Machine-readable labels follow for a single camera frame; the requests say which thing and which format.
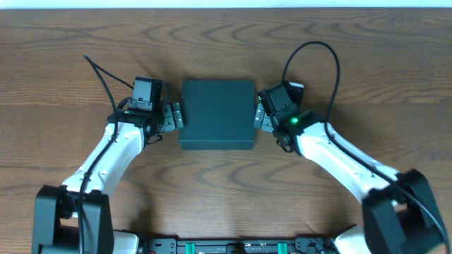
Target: black bracket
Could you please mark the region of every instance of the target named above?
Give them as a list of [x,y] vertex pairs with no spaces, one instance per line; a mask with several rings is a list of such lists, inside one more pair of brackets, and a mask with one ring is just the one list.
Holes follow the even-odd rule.
[[[43,186],[35,199],[32,254],[47,251],[78,250],[78,228],[62,226],[76,212],[78,196],[64,186]],[[114,247],[112,217],[108,195],[93,191],[83,201],[85,251],[111,254]]]
[[297,136],[302,134],[306,127],[324,122],[324,118],[315,111],[308,110],[300,114],[299,106],[303,93],[303,85],[288,81],[258,92],[260,103],[254,118],[255,128],[272,132],[277,144],[284,151],[296,152],[300,156]]
[[148,252],[154,254],[175,254],[177,242],[176,239],[150,239],[148,241]]
[[154,78],[136,77],[132,92],[132,98],[129,100],[129,108],[153,111],[160,103],[163,81]]
[[[444,229],[432,189],[427,179],[412,169],[399,174],[398,183],[411,192],[435,217]],[[405,203],[407,208],[396,212],[392,200]],[[432,219],[416,204],[404,200],[393,186],[371,190],[362,201],[364,235],[372,253],[427,253],[442,243]]]

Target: black box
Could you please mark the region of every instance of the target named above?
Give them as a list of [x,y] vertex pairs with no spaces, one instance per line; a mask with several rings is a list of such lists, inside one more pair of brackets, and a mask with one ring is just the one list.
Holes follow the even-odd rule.
[[254,82],[185,80],[179,131],[183,150],[250,150],[254,146]]

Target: wooden table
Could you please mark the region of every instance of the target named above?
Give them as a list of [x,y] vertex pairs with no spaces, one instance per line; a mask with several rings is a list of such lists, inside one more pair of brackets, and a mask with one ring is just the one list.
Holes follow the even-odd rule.
[[[59,186],[103,134],[111,108],[84,53],[130,82],[166,80],[179,100],[187,78],[270,87],[308,40],[340,58],[332,124],[372,157],[425,174],[452,235],[451,28],[449,9],[0,11],[0,252],[30,252],[37,191]],[[288,73],[306,86],[303,107],[322,112],[334,77],[319,46]],[[116,102],[131,94],[107,82]],[[361,223],[344,187],[270,133],[258,132],[252,151],[181,151],[177,138],[133,161],[111,200],[115,229],[291,237]]]

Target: black cable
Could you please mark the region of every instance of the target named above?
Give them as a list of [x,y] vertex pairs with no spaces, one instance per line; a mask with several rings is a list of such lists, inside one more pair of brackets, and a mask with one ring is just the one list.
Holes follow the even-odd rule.
[[124,80],[122,80],[121,78],[118,78],[118,77],[116,77],[115,75],[109,73],[109,72],[106,71],[104,68],[98,66],[96,63],[92,63],[92,64],[94,64],[94,66],[95,66],[96,68],[98,68],[100,71],[102,71],[103,73],[107,74],[108,76],[110,76],[111,78],[115,79],[116,81],[119,81],[119,82],[125,84],[126,86],[128,86],[130,89],[133,90],[133,86],[130,85],[129,83],[127,83],[126,81],[124,81]]
[[285,82],[285,75],[287,73],[287,67],[289,66],[292,58],[295,56],[295,54],[300,49],[302,49],[305,46],[310,45],[310,44],[319,44],[319,45],[322,45],[322,46],[326,47],[331,52],[331,54],[333,55],[334,61],[335,61],[335,64],[336,64],[336,71],[337,71],[337,73],[336,73],[336,80],[335,80],[334,90],[333,90],[333,94],[331,95],[330,103],[328,105],[328,110],[326,112],[326,117],[325,117],[325,122],[324,122],[325,134],[328,136],[328,139],[335,146],[337,146],[342,152],[344,152],[346,155],[348,155],[350,158],[352,158],[355,161],[357,161],[358,163],[360,163],[363,167],[368,169],[371,173],[376,174],[377,176],[380,176],[383,180],[387,181],[389,183],[389,185],[393,186],[395,189],[397,189],[397,191],[402,193],[407,199],[409,199],[411,202],[416,204],[421,210],[423,210],[430,217],[430,219],[432,219],[436,229],[438,229],[439,235],[441,236],[444,244],[446,245],[446,253],[450,254],[451,253],[451,244],[449,243],[449,239],[447,237],[446,230],[443,229],[442,225],[440,225],[440,223],[436,220],[434,215],[424,206],[424,204],[422,204],[422,202],[419,201],[415,196],[411,195],[411,193],[406,191],[399,183],[395,182],[389,176],[387,176],[384,173],[380,172],[375,166],[368,164],[367,162],[365,162],[364,160],[359,158],[357,155],[354,155],[353,153],[351,153],[351,151],[349,151],[345,147],[343,147],[334,138],[334,135],[331,135],[330,132],[328,131],[328,120],[329,120],[330,115],[331,115],[331,109],[333,108],[334,99],[335,99],[336,93],[338,92],[339,81],[340,81],[340,64],[339,64],[338,55],[336,54],[334,49],[330,45],[326,44],[325,42],[320,42],[320,41],[310,41],[310,42],[303,43],[301,46],[299,46],[292,53],[292,55],[290,55],[289,59],[287,60],[287,63],[285,64],[285,67],[284,67],[284,72],[282,73],[281,83],[283,84]]
[[162,141],[163,140],[163,136],[161,135],[161,133],[156,133],[156,136],[158,137],[158,139],[157,140],[154,140],[154,141],[152,141],[152,142],[147,142],[146,143],[146,145],[150,145],[150,144],[153,144],[153,143],[157,143],[157,142],[160,142],[160,141]]
[[284,145],[281,145],[280,144],[280,141],[277,139],[276,140],[276,145],[279,145],[283,150],[284,150],[284,152],[286,152],[286,153],[291,153],[291,152],[293,152],[294,150],[292,150],[292,148],[290,148],[289,147],[289,149],[287,149]]
[[131,97],[125,97],[118,103],[118,109],[123,109],[124,106],[126,106],[127,103],[129,103],[129,100],[132,99]]
[[100,151],[100,153],[96,156],[96,158],[93,160],[93,163],[90,165],[88,170],[83,174],[83,180],[82,184],[80,186],[80,190],[78,192],[78,230],[79,230],[79,236],[80,236],[80,246],[79,251],[80,254],[85,254],[85,237],[84,237],[84,230],[83,230],[83,194],[85,192],[86,185],[88,184],[90,180],[90,176],[93,173],[93,170],[96,166],[96,164],[100,161],[100,158],[106,153],[108,148],[112,145],[112,143],[116,140],[117,134],[118,134],[118,114],[117,114],[117,108],[113,100],[112,93],[110,92],[109,88],[107,87],[107,84],[105,83],[104,78],[100,75],[99,71],[97,69],[100,69],[100,67],[95,64],[93,61],[91,61],[90,57],[85,54],[83,55],[85,59],[91,64],[91,66],[94,69],[94,72],[96,73],[97,77],[100,79],[100,82],[102,83],[105,92],[107,92],[108,98],[110,100],[110,103],[112,104],[113,108],[113,114],[114,114],[114,131],[112,134],[112,137],[108,141],[108,143],[105,145],[105,147]]

